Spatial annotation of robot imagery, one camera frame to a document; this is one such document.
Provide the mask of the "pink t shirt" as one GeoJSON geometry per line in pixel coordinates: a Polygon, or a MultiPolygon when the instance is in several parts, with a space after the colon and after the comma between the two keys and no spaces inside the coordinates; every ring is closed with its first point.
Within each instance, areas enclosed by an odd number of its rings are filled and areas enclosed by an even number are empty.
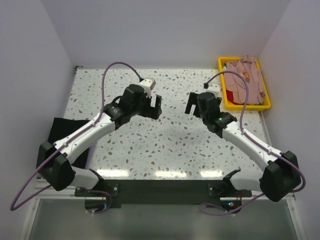
{"type": "Polygon", "coordinates": [[[226,70],[238,73],[241,77],[233,73],[225,73],[225,89],[233,92],[235,105],[245,103],[247,89],[249,89],[248,105],[262,105],[265,100],[265,90],[261,70],[257,68],[257,59],[246,55],[237,61],[228,61],[226,70]]]}

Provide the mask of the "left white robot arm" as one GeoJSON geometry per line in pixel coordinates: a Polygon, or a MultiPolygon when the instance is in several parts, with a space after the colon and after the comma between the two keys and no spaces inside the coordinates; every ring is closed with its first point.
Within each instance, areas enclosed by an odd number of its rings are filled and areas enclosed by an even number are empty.
{"type": "Polygon", "coordinates": [[[101,113],[75,132],[54,143],[43,142],[37,157],[38,173],[56,191],[69,186],[103,190],[101,175],[92,169],[75,167],[73,163],[99,139],[127,124],[132,117],[139,115],[157,120],[162,113],[162,97],[157,95],[152,106],[149,92],[149,87],[130,84],[121,96],[106,104],[101,113]]]}

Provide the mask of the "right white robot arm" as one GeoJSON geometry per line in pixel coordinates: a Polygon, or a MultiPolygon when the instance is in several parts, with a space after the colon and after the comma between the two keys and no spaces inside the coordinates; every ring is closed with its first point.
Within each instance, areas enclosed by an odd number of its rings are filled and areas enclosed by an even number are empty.
{"type": "Polygon", "coordinates": [[[211,92],[191,92],[185,113],[189,114],[195,106],[194,116],[200,118],[211,133],[235,145],[261,170],[258,174],[241,169],[230,172],[222,180],[221,193],[257,191],[278,202],[287,194],[303,189],[306,181],[296,155],[291,151],[283,153],[244,129],[236,117],[220,110],[221,100],[211,92]]]}

